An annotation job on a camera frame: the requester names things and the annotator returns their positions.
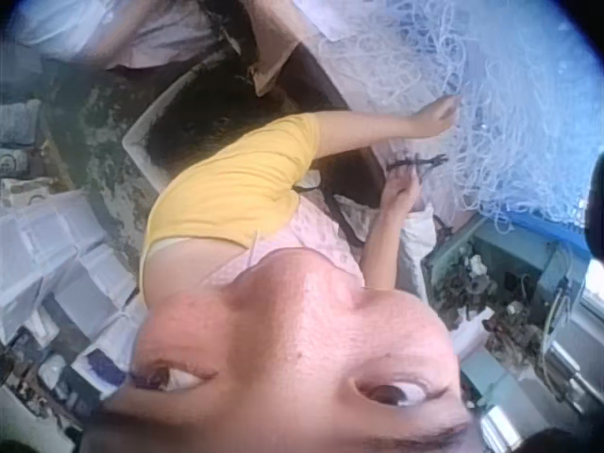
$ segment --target white wire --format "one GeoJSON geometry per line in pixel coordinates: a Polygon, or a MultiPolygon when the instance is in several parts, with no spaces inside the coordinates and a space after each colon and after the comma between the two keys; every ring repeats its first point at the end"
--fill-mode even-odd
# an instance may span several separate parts
{"type": "Polygon", "coordinates": [[[563,14],[544,0],[375,0],[369,14],[363,3],[338,3],[351,37],[320,41],[319,59],[365,90],[364,109],[409,114],[462,95],[453,131],[408,143],[448,154],[431,177],[453,185],[455,205],[501,231],[508,211],[574,222],[604,149],[604,77],[563,14]]]}

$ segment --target yellow t-shirt sleeve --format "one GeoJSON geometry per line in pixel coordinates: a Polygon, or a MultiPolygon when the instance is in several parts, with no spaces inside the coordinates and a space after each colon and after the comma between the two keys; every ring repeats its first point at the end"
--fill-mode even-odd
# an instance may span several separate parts
{"type": "Polygon", "coordinates": [[[144,250],[169,238],[213,238],[249,247],[294,215],[292,186],[319,143],[314,115],[289,116],[250,132],[181,173],[151,210],[144,250]]]}

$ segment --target woman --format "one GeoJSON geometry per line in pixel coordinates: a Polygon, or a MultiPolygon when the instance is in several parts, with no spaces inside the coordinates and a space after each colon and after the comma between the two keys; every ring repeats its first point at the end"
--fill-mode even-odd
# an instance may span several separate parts
{"type": "Polygon", "coordinates": [[[440,134],[457,104],[442,98],[407,118],[287,117],[177,177],[149,217],[133,379],[85,446],[473,451],[447,330],[394,290],[415,172],[389,175],[360,266],[292,191],[313,159],[440,134]]]}

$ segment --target eyebrow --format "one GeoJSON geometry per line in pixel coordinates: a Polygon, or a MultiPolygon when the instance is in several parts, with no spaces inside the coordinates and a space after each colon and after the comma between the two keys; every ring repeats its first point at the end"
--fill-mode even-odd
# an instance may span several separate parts
{"type": "Polygon", "coordinates": [[[450,451],[459,446],[470,435],[472,422],[443,429],[434,434],[419,437],[371,437],[361,445],[368,453],[426,453],[430,451],[450,451]]]}

